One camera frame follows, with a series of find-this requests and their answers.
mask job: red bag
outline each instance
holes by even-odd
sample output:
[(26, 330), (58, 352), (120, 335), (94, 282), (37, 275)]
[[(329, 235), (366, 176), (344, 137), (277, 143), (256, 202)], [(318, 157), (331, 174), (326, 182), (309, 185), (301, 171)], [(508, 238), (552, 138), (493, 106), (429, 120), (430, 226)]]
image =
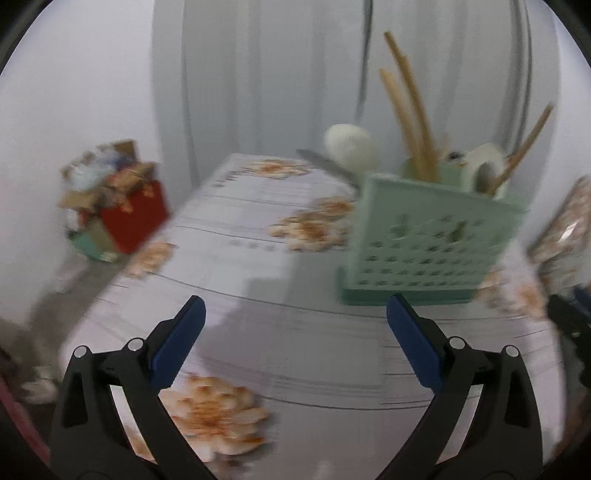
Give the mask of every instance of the red bag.
[(132, 254), (168, 218), (159, 181), (129, 197), (124, 206), (100, 211), (100, 218), (119, 251)]

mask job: white tablecloth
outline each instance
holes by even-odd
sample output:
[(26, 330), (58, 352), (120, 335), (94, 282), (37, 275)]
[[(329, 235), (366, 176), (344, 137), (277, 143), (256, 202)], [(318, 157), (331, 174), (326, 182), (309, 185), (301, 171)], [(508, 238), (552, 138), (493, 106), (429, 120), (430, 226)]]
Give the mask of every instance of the white tablecloth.
[[(267, 234), (278, 218), (347, 187), (318, 170), (285, 180), (247, 174), (227, 179), (257, 158), (231, 156), (162, 229), (158, 236), (177, 249), (158, 274), (113, 280), (63, 345), (62, 368), (77, 345), (93, 352), (119, 349), (199, 295), (206, 325), (177, 384), (188, 372), (215, 375), (249, 387), (272, 412), (264, 424), (268, 445), (245, 457), (249, 468), (241, 475), (373, 479), (415, 428), (432, 393), (414, 376), (386, 324), (385, 308), (339, 303), (335, 270), (346, 251), (288, 252), (282, 239)], [(550, 322), (478, 302), (417, 311), (474, 348), (498, 351), (510, 343), (520, 349), (547, 454), (560, 438), (564, 405)], [(473, 387), (445, 454), (461, 445), (478, 393)], [(131, 421), (128, 412), (121, 416)]]

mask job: wall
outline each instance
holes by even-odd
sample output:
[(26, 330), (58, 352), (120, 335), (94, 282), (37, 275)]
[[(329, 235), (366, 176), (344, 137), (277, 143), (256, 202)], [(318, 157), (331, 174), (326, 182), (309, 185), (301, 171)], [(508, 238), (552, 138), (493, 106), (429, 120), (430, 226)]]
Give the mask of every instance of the wall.
[(557, 126), (543, 178), (519, 234), (525, 245), (535, 241), (555, 217), (574, 182), (591, 174), (591, 67), (566, 27), (553, 17), (560, 50)]
[(25, 325), (67, 253), (61, 166), (127, 137), (161, 160), (153, 9), (154, 0), (54, 0), (0, 76), (0, 317)]

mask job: plastic basket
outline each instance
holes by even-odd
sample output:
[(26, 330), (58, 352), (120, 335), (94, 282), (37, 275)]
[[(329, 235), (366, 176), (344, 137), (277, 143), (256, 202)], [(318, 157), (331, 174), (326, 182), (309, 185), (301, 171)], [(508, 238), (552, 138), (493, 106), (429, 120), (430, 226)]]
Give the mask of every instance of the plastic basket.
[(337, 273), (342, 300), (384, 305), (402, 293), (417, 305), (470, 301), (526, 211), (508, 197), (368, 175)]

